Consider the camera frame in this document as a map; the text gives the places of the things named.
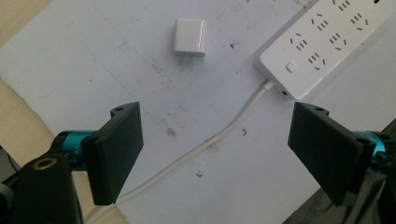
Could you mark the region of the white power strip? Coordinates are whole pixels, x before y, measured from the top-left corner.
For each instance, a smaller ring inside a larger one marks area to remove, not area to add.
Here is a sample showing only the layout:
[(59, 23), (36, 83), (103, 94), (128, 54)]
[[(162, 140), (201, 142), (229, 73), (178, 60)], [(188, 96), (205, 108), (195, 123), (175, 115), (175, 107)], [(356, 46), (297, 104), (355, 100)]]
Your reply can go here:
[(254, 65), (282, 95), (300, 100), (393, 15), (396, 0), (318, 0)]

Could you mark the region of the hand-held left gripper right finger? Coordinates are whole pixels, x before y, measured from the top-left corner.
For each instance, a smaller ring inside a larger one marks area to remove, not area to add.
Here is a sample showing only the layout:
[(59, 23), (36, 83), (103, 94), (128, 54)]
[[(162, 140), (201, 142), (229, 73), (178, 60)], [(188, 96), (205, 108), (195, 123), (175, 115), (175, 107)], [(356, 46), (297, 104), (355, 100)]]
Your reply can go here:
[(332, 202), (352, 205), (376, 152), (386, 150), (374, 132), (352, 132), (329, 117), (329, 111), (294, 104), (288, 146)]

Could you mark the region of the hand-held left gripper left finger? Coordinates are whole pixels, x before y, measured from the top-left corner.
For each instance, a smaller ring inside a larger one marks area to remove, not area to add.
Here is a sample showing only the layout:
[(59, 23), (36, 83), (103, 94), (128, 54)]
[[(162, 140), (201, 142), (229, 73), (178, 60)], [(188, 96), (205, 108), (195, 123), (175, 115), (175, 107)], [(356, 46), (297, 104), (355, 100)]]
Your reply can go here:
[(120, 105), (97, 131), (63, 131), (50, 151), (69, 160), (73, 170), (88, 174), (93, 202), (111, 205), (120, 195), (144, 145), (140, 104)]

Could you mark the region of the white charger plug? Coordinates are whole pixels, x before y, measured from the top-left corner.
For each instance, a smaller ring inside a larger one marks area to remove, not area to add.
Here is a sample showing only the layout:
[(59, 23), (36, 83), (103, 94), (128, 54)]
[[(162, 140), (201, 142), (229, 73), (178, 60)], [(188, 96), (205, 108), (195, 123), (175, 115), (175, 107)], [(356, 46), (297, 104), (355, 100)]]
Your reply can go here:
[(204, 58), (207, 22), (205, 20), (177, 19), (175, 22), (173, 51), (177, 56)]

